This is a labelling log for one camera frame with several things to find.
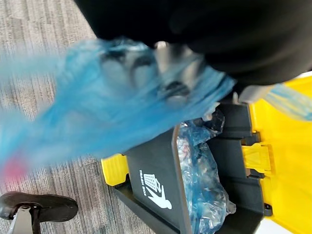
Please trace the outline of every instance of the black sleeve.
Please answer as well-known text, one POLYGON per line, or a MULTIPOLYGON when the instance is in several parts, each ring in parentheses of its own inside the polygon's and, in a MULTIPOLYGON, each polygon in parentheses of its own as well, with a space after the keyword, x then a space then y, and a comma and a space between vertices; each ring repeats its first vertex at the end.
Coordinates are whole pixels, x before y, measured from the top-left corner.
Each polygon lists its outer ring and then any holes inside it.
POLYGON ((243 84, 290 80, 312 66, 311 0, 190 0, 171 30, 243 84))
POLYGON ((243 85, 312 67, 312 0, 75 0, 99 38, 186 43, 243 85))

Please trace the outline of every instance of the plastic bag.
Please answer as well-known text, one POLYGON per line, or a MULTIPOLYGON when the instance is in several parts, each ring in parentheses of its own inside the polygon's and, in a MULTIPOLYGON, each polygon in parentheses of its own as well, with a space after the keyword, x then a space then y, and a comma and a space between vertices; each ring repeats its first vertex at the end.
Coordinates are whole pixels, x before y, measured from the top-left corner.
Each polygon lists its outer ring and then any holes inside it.
POLYGON ((177 139, 184 190, 189 210, 192 233, 213 234, 218 231, 228 214, 236 211, 219 181, 217 165, 206 143, 221 133, 224 116, 217 111, 205 125, 186 121, 180 125, 177 139))
MULTIPOLYGON (((24 63, 34 64, 31 59, 24 63)), ((28 171, 88 153, 105 158, 151 140, 184 120, 205 115, 231 91, 233 79, 206 65, 179 105, 168 100, 181 87, 163 87, 168 79, 176 84, 181 72, 198 61, 203 56, 192 54, 160 72, 154 50, 140 42, 97 39, 74 45, 55 66, 54 103, 34 121, 17 113, 1 119, 0 165, 13 157, 28 171)), ((42 67, 33 71, 19 67, 22 59, 16 66, 14 60, 10 63, 5 65, 12 71, 0 70, 2 85, 4 77, 23 74, 23 69, 27 74, 42 73, 42 67)))
POLYGON ((283 84, 275 85, 264 99, 291 118, 312 121, 312 98, 283 84))

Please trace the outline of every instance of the black trash bin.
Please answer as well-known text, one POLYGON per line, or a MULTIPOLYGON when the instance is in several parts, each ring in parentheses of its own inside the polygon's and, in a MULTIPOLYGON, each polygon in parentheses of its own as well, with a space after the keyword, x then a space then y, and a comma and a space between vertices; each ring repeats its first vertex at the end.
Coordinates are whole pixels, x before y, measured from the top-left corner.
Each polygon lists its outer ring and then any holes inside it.
MULTIPOLYGON (((254 170, 246 174, 242 144, 259 141, 251 132, 247 106, 222 104, 225 115, 223 133, 207 143, 218 165, 220 182, 237 206, 235 214, 228 215, 218 234, 252 234, 265 212, 259 180, 262 174, 254 170)), ((125 152, 130 178, 115 187, 118 197, 157 234, 189 234, 182 174, 177 155, 178 126, 153 140, 125 152), (157 196, 166 202, 157 205, 145 181, 157 196)))

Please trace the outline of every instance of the blue plastic wrap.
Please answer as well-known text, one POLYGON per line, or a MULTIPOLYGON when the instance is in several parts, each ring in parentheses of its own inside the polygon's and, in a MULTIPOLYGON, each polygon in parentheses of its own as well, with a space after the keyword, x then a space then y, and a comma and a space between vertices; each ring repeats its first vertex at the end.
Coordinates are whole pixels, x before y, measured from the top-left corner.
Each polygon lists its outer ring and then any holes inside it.
POLYGON ((283 84, 275 85, 264 99, 291 118, 312 121, 312 98, 283 84))
POLYGON ((160 72, 154 50, 126 39, 83 41, 58 62, 42 57, 38 67, 38 57, 14 61, 0 62, 2 86, 10 74, 42 73, 45 68, 51 72, 52 66, 42 64, 45 61, 52 63, 56 73, 55 101, 34 121, 1 113, 0 165, 13 157, 25 170, 87 153, 105 158, 124 152, 184 120, 212 112, 214 103, 235 83, 205 66, 185 102, 173 105, 168 97, 180 90, 163 92, 162 80, 179 79, 203 56, 191 55, 160 72))
POLYGON ((213 234, 221 228, 225 216, 236 211, 220 184, 216 162, 206 143, 222 131, 223 122, 218 111, 205 123, 211 129, 192 121, 180 125, 177 147, 194 234, 213 234))

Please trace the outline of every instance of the gray carpet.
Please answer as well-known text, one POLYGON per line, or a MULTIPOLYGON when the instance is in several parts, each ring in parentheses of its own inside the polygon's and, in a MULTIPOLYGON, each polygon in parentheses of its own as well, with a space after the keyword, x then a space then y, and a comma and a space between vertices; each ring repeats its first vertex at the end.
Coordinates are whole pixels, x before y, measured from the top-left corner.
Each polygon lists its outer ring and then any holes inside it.
MULTIPOLYGON (((20 45, 26 52, 64 51, 82 39, 94 38, 86 20, 71 0, 0 0, 0 51, 12 53, 20 45)), ((31 83, 18 80, 12 89, 0 89, 0 105, 18 106, 33 118, 43 103, 51 103, 54 86, 49 77, 31 83)), ((58 194, 72 197, 78 215, 65 223, 44 223, 43 234, 149 234, 153 233, 114 195, 103 181, 101 166, 92 157, 41 168, 13 182, 0 182, 7 191, 58 194)), ((9 222, 0 220, 0 234, 9 222)))

